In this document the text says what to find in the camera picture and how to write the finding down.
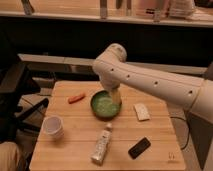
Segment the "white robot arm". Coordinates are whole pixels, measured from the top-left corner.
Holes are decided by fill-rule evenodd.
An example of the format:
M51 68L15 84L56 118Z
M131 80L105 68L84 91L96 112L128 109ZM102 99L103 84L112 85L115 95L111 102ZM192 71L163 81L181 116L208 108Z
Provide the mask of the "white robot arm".
M171 102L213 124L213 81L133 66L117 43L109 45L93 62L103 88L118 101L121 83Z

